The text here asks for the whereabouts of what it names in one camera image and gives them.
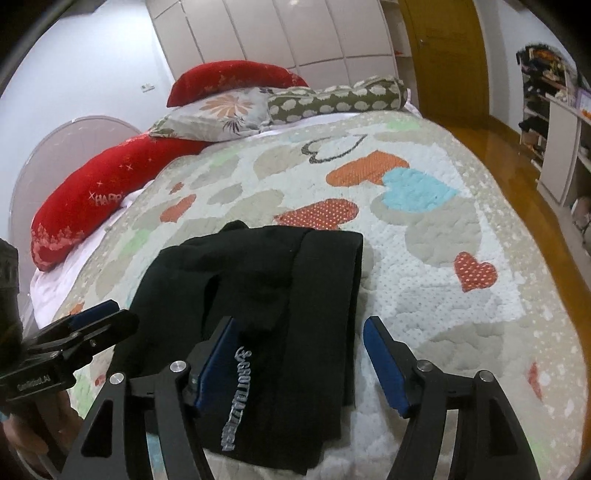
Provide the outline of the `person's left hand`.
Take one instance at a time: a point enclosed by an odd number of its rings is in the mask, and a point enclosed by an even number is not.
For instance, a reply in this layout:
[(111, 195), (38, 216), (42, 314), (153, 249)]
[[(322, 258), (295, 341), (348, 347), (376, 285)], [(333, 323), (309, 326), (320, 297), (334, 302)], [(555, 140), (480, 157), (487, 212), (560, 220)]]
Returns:
[(36, 474), (49, 478), (43, 457), (49, 453), (49, 437), (67, 455), (83, 425), (83, 418), (72, 407), (66, 391), (41, 397), (26, 412), (10, 413), (1, 422), (1, 433), (8, 445)]

